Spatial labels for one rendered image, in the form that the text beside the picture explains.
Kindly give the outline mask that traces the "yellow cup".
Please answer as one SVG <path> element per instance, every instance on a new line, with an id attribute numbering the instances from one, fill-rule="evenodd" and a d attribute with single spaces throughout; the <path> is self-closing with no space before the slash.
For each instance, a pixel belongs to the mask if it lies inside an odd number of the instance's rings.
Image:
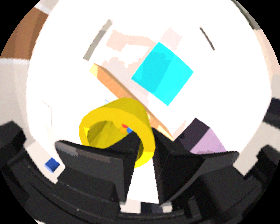
<path id="1" fill-rule="evenodd" d="M 148 112 L 143 104 L 131 97 L 113 100 L 83 116 L 79 125 L 81 145 L 108 148 L 128 135 L 128 132 L 120 133 L 121 123 L 131 127 L 140 136 L 140 151 L 135 165 L 135 168 L 140 168 L 155 155 L 156 145 Z"/>

